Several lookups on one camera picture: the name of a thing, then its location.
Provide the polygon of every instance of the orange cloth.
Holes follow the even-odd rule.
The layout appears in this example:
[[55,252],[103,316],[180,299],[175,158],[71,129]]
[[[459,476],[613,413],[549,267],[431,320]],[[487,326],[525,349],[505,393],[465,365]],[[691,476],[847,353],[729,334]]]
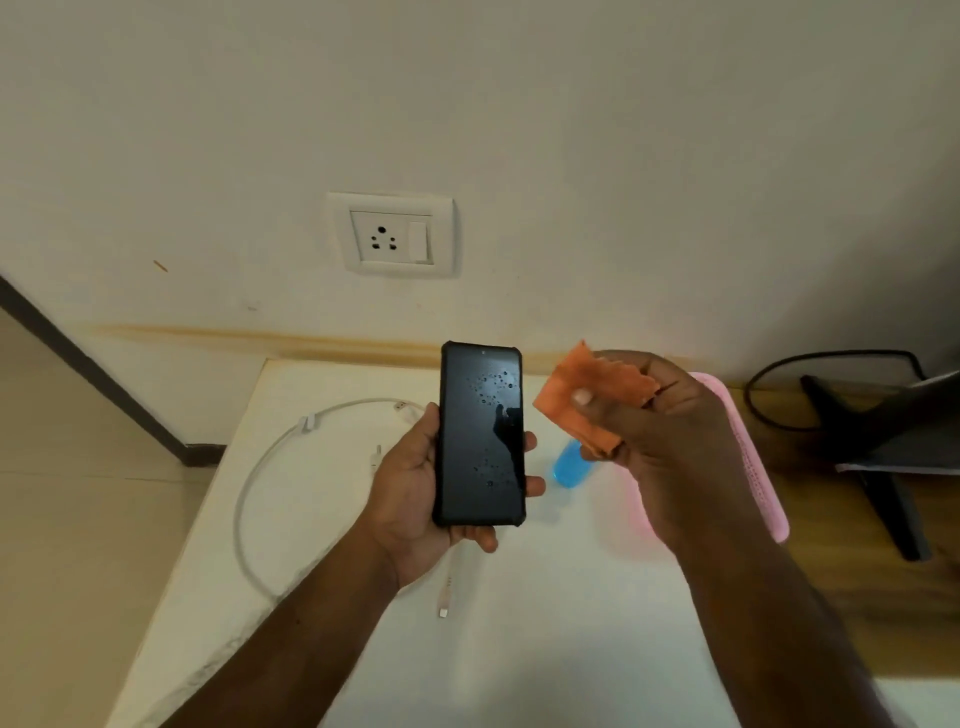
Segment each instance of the orange cloth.
[[606,400],[641,407],[657,393],[660,385],[631,364],[594,356],[583,341],[553,370],[534,400],[534,406],[595,455],[607,456],[623,442],[623,438],[593,425],[573,408],[570,397],[577,389],[589,390]]

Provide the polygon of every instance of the person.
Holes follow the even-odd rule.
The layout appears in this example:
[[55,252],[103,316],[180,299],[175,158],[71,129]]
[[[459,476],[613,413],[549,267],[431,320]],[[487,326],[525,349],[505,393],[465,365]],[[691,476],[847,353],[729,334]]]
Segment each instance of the person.
[[[721,401],[652,354],[598,355],[660,384],[642,409],[584,390],[573,404],[623,438],[612,459],[636,478],[650,523],[684,572],[741,725],[892,728],[839,622],[770,538]],[[384,457],[349,532],[165,728],[314,728],[398,590],[458,541],[496,550],[491,527],[431,521],[439,427],[431,403]],[[528,450],[536,442],[526,433]],[[545,488],[527,477],[529,497]]]

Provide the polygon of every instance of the blue bottle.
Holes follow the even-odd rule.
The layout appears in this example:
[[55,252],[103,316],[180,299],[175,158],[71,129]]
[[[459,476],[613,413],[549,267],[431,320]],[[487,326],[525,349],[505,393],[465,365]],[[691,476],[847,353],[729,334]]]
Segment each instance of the blue bottle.
[[553,478],[565,488],[576,488],[592,467],[593,463],[580,456],[580,443],[570,440],[553,465]]

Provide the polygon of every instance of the black stand leg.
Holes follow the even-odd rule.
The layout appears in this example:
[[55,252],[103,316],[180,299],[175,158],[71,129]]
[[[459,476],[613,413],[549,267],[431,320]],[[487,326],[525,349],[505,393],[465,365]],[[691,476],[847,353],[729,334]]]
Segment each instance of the black stand leg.
[[[850,450],[850,439],[855,437],[854,433],[858,430],[858,415],[830,392],[817,377],[802,376],[800,383],[820,416],[830,453],[842,458],[839,453]],[[930,546],[924,535],[920,514],[906,487],[891,473],[856,473],[860,477],[863,492],[886,526],[890,538],[900,550],[900,555],[907,561],[929,559]]]

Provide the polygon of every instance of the wall outlet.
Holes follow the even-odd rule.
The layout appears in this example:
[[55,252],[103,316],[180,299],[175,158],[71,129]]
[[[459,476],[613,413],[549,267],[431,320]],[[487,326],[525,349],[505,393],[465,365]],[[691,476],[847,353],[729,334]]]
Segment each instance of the wall outlet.
[[[387,263],[430,262],[430,217],[428,215],[393,215],[386,212],[352,212],[353,234],[357,241],[361,262],[380,261]],[[427,228],[426,259],[418,260],[422,253],[412,255],[410,249],[410,223],[424,223]]]
[[330,192],[331,243],[355,273],[449,278],[454,270],[453,200],[426,195]]

